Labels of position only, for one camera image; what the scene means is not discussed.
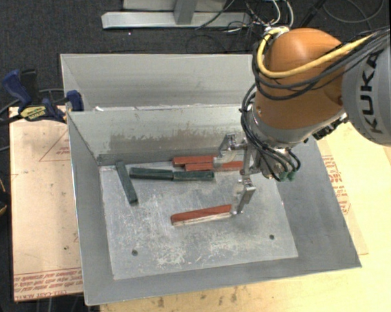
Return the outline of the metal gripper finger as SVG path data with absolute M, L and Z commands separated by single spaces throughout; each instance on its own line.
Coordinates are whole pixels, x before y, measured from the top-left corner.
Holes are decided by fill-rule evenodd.
M 226 163 L 234 161 L 236 156 L 246 148 L 247 142 L 245 140 L 238 142 L 236 134 L 226 134 L 218 148 L 217 156 L 214 157 L 214 168 L 223 167 Z
M 241 214 L 246 204 L 256 191 L 256 187 L 250 177 L 240 179 L 233 189 L 232 215 Z

